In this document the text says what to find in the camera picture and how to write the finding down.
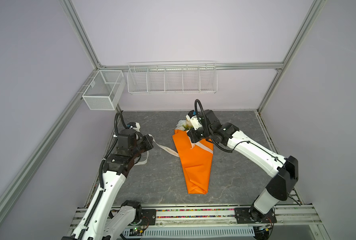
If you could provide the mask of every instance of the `white wall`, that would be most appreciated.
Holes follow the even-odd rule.
[[[99,61],[281,62],[312,0],[73,1]],[[124,110],[256,109],[274,70],[218,71],[216,94],[130,95]]]
[[[0,240],[60,240],[83,207],[113,128],[114,111],[83,102],[0,228]]]
[[[312,0],[76,0],[103,65],[282,61]]]
[[[327,2],[262,114],[331,239],[356,239],[356,1]]]
[[[192,110],[198,98],[206,109],[257,109],[276,71],[219,70],[217,74],[216,93],[131,95],[126,87],[119,105],[126,111]]]
[[[91,71],[57,0],[0,1],[0,196]]]

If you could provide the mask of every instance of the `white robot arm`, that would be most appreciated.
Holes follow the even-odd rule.
[[[119,116],[125,129],[118,134]],[[110,214],[114,199],[135,164],[134,160],[153,148],[153,138],[142,135],[138,131],[138,123],[125,125],[121,113],[116,114],[114,126],[117,135],[99,167],[99,188],[73,234],[70,237],[62,237],[62,240],[115,240],[130,223],[141,222],[142,208],[139,202],[127,200],[115,216]],[[110,155],[117,142],[117,153]],[[112,219],[106,223],[108,216]]]
[[[197,104],[200,106],[200,113],[197,110]],[[188,136],[193,143],[206,139],[207,141],[211,140],[222,151],[238,151],[272,177],[249,209],[248,217],[252,221],[262,222],[267,219],[272,208],[279,201],[287,199],[288,194],[298,181],[298,161],[296,158],[292,156],[285,158],[270,151],[229,122],[221,124],[212,110],[203,110],[198,99],[195,101],[195,110],[190,111],[186,119],[194,127],[188,131]],[[232,150],[221,147],[219,143]]]

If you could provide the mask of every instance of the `gray table surface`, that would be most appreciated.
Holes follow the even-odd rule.
[[[141,124],[142,134],[151,134],[158,144],[176,151],[172,135],[187,111],[123,112],[125,122]],[[216,111],[221,123],[230,122],[246,135],[268,148],[254,111]],[[244,204],[250,205],[271,178],[238,152],[214,148],[209,190],[188,194],[180,159],[158,146],[149,151],[145,165],[134,166],[121,187],[114,204],[135,200],[142,204]]]

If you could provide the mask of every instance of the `wire basket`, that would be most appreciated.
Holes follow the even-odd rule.
[[[92,110],[115,110],[125,85],[121,70],[99,70],[82,97]]]
[[[128,91],[131,94],[215,93],[218,79],[215,62],[174,62],[165,65],[129,63]]]

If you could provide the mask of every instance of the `vent grille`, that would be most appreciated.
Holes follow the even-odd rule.
[[[123,235],[126,238],[139,238],[129,236],[130,229],[126,228]],[[149,228],[142,238],[210,238],[210,237],[253,237],[253,227],[164,227]]]

